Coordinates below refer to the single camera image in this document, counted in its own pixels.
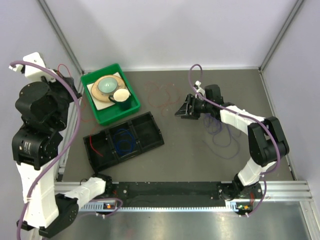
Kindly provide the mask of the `black two-compartment tray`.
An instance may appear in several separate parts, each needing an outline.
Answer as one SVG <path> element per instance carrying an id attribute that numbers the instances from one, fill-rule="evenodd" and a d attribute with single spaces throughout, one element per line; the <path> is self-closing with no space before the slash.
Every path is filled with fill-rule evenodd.
<path id="1" fill-rule="evenodd" d="M 95 173 L 123 163 L 165 144 L 150 111 L 83 138 Z"/>

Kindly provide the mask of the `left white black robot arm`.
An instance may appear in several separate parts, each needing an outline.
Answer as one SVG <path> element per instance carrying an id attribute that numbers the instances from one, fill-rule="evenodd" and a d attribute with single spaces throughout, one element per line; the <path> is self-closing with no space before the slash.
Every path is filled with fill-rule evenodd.
<path id="1" fill-rule="evenodd" d="M 108 183 L 110 177 L 94 175 L 71 191 L 55 193 L 55 170 L 45 172 L 59 154 L 63 140 L 60 132 L 67 127 L 70 103 L 82 96 L 72 77 L 62 79 L 75 98 L 58 80 L 43 75 L 23 87 L 15 103 L 23 125 L 12 139 L 12 153 L 27 205 L 17 225 L 26 231 L 38 229 L 39 235 L 47 239 L 68 228 L 85 204 L 97 196 L 109 198 L 114 191 Z"/>

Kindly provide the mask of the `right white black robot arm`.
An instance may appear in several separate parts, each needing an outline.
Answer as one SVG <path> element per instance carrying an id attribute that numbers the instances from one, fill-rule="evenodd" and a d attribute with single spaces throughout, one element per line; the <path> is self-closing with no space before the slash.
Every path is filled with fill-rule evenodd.
<path id="1" fill-rule="evenodd" d="M 202 88 L 201 82 L 197 81 L 192 87 L 195 94 L 186 96 L 175 116 L 197 120 L 201 114 L 208 114 L 248 137 L 250 158 L 244 168 L 235 175 L 231 189 L 223 193 L 227 200 L 245 198 L 260 178 L 274 170 L 281 158 L 290 151 L 281 123 L 274 116 L 256 116 L 230 102 L 224 102 L 220 87 L 216 84 Z"/>

